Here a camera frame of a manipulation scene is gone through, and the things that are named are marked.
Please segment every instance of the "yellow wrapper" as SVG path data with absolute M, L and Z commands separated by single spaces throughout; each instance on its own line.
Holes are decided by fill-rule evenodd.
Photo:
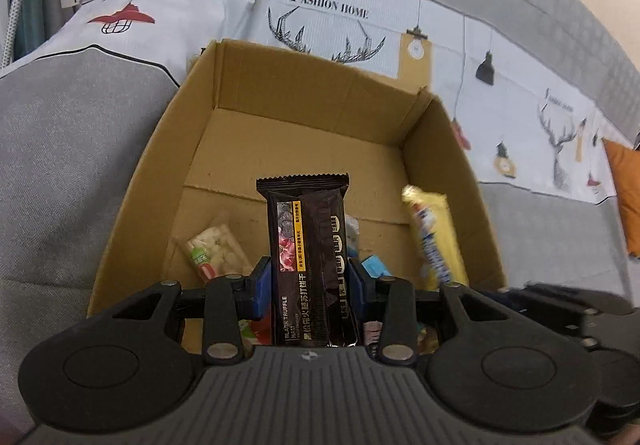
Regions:
M 433 255 L 427 256 L 425 253 L 425 247 L 428 247 L 430 242 L 426 239 L 433 239 L 435 242 L 449 271 L 449 280 L 468 285 L 469 279 L 458 247 L 447 197 L 434 192 L 423 192 L 419 187 L 407 185 L 402 190 L 402 201 L 408 208 L 418 249 L 428 267 L 427 289 L 435 290 L 440 287 L 440 282 L 447 282 L 447 279 L 443 279 L 443 269 L 436 270 L 431 266 Z

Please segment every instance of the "yellow snack package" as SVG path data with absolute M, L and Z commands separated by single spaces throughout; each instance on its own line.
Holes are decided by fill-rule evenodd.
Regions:
M 409 209 L 412 229 L 424 259 L 420 274 L 427 278 L 427 289 L 435 290 L 440 284 L 452 281 L 468 285 L 447 197 L 407 185 L 402 189 L 402 202 Z

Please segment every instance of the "red lamp print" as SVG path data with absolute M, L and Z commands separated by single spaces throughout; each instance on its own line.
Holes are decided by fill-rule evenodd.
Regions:
M 151 15 L 142 13 L 138 6 L 132 4 L 131 1 L 133 0 L 130 0 L 124 8 L 111 15 L 100 15 L 91 19 L 89 22 L 101 22 L 102 33 L 105 34 L 123 33 L 131 27 L 132 22 L 147 22 L 150 24 L 156 22 Z

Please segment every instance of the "yellow label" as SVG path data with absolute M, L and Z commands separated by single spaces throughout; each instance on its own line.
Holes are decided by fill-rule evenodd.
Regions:
M 300 202 L 293 201 L 293 234 L 296 238 L 296 263 L 298 271 L 306 271 L 305 268 L 305 238 L 302 235 L 302 210 Z

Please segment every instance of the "antler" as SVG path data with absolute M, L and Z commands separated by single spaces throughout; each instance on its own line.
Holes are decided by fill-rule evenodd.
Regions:
M 302 43 L 302 35 L 305 33 L 304 26 L 300 28 L 295 40 L 291 40 L 291 31 L 285 30 L 287 17 L 295 12 L 299 7 L 300 6 L 296 6 L 293 10 L 287 11 L 286 14 L 282 15 L 278 19 L 278 25 L 275 28 L 271 21 L 271 8 L 269 8 L 269 29 L 271 30 L 271 33 L 273 33 L 273 36 L 288 48 L 294 51 L 299 51 L 300 53 L 311 53 L 311 49 L 307 48 L 306 44 Z
M 542 125 L 542 128 L 548 134 L 549 143 L 551 144 L 551 146 L 561 150 L 562 145 L 564 145 L 569 141 L 572 141 L 577 136 L 574 120 L 571 121 L 571 130 L 569 131 L 569 133 L 567 133 L 566 131 L 566 126 L 563 126 L 562 135 L 556 140 L 556 135 L 551 130 L 551 118 L 549 118 L 548 120 L 545 120 L 545 109 L 547 105 L 549 104 L 545 104 L 545 106 L 542 109 L 540 108 L 538 109 L 538 119 L 540 120 L 540 125 Z
M 373 58 L 378 53 L 378 51 L 382 49 L 382 46 L 385 45 L 386 37 L 382 37 L 380 44 L 378 44 L 378 46 L 372 50 L 371 37 L 369 36 L 369 34 L 367 34 L 365 29 L 362 27 L 362 24 L 360 23 L 360 21 L 358 21 L 358 25 L 360 26 L 360 29 L 364 34 L 364 44 L 362 45 L 362 47 L 358 48 L 358 51 L 356 52 L 355 55 L 352 55 L 351 42 L 349 40 L 349 37 L 347 37 L 346 44 L 344 47 L 344 53 L 338 53 L 337 55 L 332 55 L 331 60 L 333 60 L 334 62 L 339 62 L 341 64 L 351 64 L 352 62 L 361 62 L 363 60 L 369 60 L 370 58 Z

